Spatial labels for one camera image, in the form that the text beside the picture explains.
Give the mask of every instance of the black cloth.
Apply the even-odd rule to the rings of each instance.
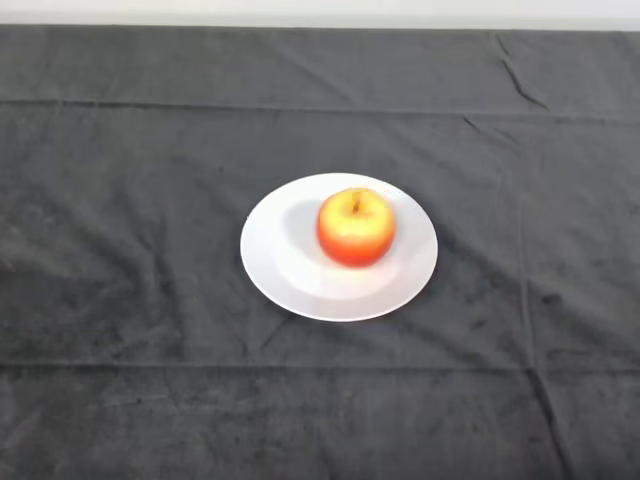
[[[640,478],[640,35],[0,28],[0,479]],[[391,182],[434,277],[263,297],[243,222]]]

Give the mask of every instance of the plate rim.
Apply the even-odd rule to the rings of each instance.
[[[305,179],[308,179],[308,178],[324,177],[324,176],[336,176],[336,175],[356,176],[356,177],[360,177],[360,178],[366,178],[366,179],[369,179],[369,180],[374,180],[376,182],[386,183],[387,185],[392,186],[393,188],[399,190],[404,195],[409,197],[411,200],[413,200],[420,207],[420,209],[423,211],[423,213],[425,214],[425,216],[429,220],[429,223],[431,224],[431,228],[433,230],[433,234],[434,234],[434,238],[435,238],[435,253],[434,253],[435,261],[433,262],[433,267],[431,268],[431,271],[429,272],[429,275],[426,276],[426,280],[424,281],[424,283],[422,283],[415,291],[413,291],[411,293],[411,295],[408,295],[407,296],[407,300],[405,300],[404,302],[402,302],[400,304],[396,304],[393,307],[390,307],[390,308],[388,308],[388,309],[386,309],[384,311],[381,311],[381,312],[373,314],[373,315],[349,316],[349,317],[343,317],[343,318],[324,317],[322,315],[310,315],[310,314],[307,314],[307,313],[302,313],[302,312],[298,311],[295,308],[290,308],[288,306],[285,306],[280,301],[278,301],[275,298],[273,298],[273,296],[271,296],[269,293],[267,293],[266,290],[259,284],[259,282],[256,281],[255,277],[251,274],[250,269],[247,268],[247,263],[246,263],[246,260],[245,260],[245,256],[243,254],[243,250],[244,250],[243,249],[243,245],[245,244],[245,232],[246,232],[247,224],[249,223],[249,219],[251,218],[251,216],[254,214],[254,212],[260,206],[260,204],[262,202],[264,202],[265,200],[267,200],[267,198],[269,198],[270,196],[274,195],[279,190],[287,187],[288,185],[290,185],[292,183],[299,182],[301,180],[305,180]],[[438,264],[439,253],[440,252],[439,252],[438,234],[436,232],[435,225],[433,225],[433,221],[431,220],[431,217],[429,217],[429,214],[424,210],[422,205],[420,205],[420,203],[415,198],[413,198],[411,195],[409,195],[403,189],[401,189],[399,187],[396,187],[392,183],[389,183],[389,182],[387,182],[385,180],[380,180],[380,179],[375,178],[375,177],[371,177],[369,175],[361,175],[359,173],[348,173],[348,172],[317,173],[317,174],[313,174],[313,175],[306,175],[304,177],[300,177],[300,178],[297,178],[295,180],[291,180],[290,182],[287,182],[287,183],[285,183],[283,185],[280,185],[278,188],[272,190],[267,195],[262,197],[262,199],[260,201],[258,201],[258,203],[256,203],[256,205],[254,205],[254,207],[249,212],[249,215],[247,215],[247,217],[245,218],[244,225],[242,226],[242,231],[240,233],[240,259],[242,260],[242,266],[244,267],[244,271],[246,272],[247,276],[249,277],[249,280],[251,280],[251,283],[253,283],[253,285],[260,291],[260,293],[262,293],[265,297],[267,297],[267,299],[269,301],[275,303],[277,306],[279,306],[280,308],[282,308],[284,310],[287,310],[288,312],[291,312],[291,313],[293,313],[295,315],[298,315],[298,316],[301,316],[301,317],[304,317],[304,318],[309,318],[311,320],[319,320],[319,321],[322,321],[322,322],[333,322],[333,323],[361,322],[361,321],[364,321],[364,320],[372,320],[374,318],[383,317],[383,316],[388,315],[388,314],[390,314],[392,312],[395,312],[396,310],[399,310],[400,308],[404,307],[409,302],[411,302],[411,300],[416,298],[418,296],[418,294],[420,294],[420,292],[427,286],[427,284],[429,283],[429,281],[433,277],[433,273],[436,270],[436,266]]]

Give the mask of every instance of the red apple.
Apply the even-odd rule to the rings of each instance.
[[[350,267],[378,261],[391,248],[396,221],[391,204],[373,190],[349,188],[320,207],[318,241],[333,260]]]

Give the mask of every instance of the white wall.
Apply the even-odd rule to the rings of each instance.
[[[640,0],[0,0],[0,23],[640,30]]]

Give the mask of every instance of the white plate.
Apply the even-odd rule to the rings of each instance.
[[[385,196],[396,214],[391,249],[366,268],[333,262],[316,239],[322,202],[350,187]],[[251,281],[274,303],[305,317],[353,322],[392,312],[420,293],[436,266],[438,241],[427,214],[402,190],[363,175],[328,173],[263,198],[244,224],[240,255]]]

